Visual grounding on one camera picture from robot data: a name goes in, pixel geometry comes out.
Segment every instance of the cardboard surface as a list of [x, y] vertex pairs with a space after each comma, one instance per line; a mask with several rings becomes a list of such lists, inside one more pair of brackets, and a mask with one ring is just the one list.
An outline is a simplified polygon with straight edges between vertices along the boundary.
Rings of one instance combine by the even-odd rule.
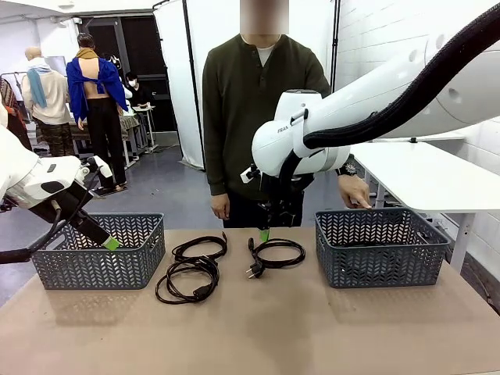
[[[500, 370], [500, 318], [445, 264], [435, 287], [337, 291], [313, 229], [272, 230], [306, 247], [304, 263], [249, 280], [257, 230], [227, 230], [220, 284], [201, 305], [164, 305], [157, 280], [175, 245], [219, 230], [166, 232], [143, 291], [46, 291], [38, 277], [0, 309], [2, 375], [468, 374]], [[199, 245], [188, 255], [216, 252]], [[269, 259], [293, 255], [273, 248]], [[206, 284], [179, 277], [181, 289]]]

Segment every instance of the blue sweater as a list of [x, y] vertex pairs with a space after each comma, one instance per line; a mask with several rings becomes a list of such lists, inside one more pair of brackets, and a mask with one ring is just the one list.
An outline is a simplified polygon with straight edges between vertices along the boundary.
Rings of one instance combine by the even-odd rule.
[[118, 69], [111, 62], [99, 59], [98, 79], [93, 80], [83, 76], [78, 58], [75, 57], [72, 62], [68, 63], [66, 74], [70, 89], [70, 108], [76, 123], [78, 123], [79, 119], [85, 120], [87, 118], [88, 105], [85, 98], [84, 82], [94, 82], [97, 84], [97, 92], [99, 94], [108, 92], [109, 96], [115, 99], [115, 102], [124, 111], [128, 111], [125, 92], [120, 81]]

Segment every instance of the gray plastic basket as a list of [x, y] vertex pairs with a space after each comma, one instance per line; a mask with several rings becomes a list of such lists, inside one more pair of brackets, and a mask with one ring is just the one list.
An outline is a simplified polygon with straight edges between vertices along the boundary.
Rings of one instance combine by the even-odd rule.
[[316, 252], [333, 288], [434, 285], [448, 246], [409, 209], [316, 214]]
[[[33, 264], [45, 289], [142, 289], [165, 255], [163, 214], [92, 214], [120, 243], [111, 252], [71, 226], [40, 251]], [[58, 243], [48, 249], [52, 243]]]

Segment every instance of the camouflage pants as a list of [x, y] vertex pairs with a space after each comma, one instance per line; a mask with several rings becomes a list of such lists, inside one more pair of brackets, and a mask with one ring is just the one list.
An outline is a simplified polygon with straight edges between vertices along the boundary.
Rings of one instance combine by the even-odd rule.
[[52, 157], [75, 155], [70, 125], [49, 125], [35, 119], [40, 127], [41, 135], [48, 143]]

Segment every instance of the hand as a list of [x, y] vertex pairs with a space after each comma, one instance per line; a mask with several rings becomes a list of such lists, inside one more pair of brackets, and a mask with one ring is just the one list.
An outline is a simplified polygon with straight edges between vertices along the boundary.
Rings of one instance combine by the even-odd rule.
[[212, 211], [221, 220], [229, 220], [229, 196], [227, 194], [212, 197]]
[[370, 188], [358, 176], [339, 176], [338, 187], [345, 205], [350, 209], [372, 208], [370, 205]]

